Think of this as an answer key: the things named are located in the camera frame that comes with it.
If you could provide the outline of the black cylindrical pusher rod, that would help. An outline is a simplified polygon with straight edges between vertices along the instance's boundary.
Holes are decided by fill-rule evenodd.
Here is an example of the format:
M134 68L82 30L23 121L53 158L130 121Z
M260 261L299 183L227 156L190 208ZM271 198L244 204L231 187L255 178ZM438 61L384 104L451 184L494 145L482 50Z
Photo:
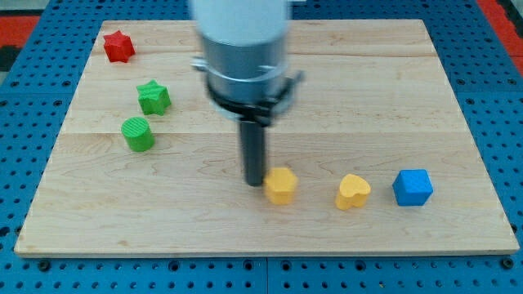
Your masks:
M244 179L250 186L260 186L266 174L265 129L256 122L241 121L239 123L239 141Z

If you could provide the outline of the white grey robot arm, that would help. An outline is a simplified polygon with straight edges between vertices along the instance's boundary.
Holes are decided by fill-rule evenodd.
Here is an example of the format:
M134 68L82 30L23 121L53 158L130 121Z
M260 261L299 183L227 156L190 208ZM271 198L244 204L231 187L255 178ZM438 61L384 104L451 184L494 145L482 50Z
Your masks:
M238 123L248 185L266 174L266 133L294 101L303 73L287 75L291 6L287 0L190 0L202 56L192 61L204 75L209 99Z

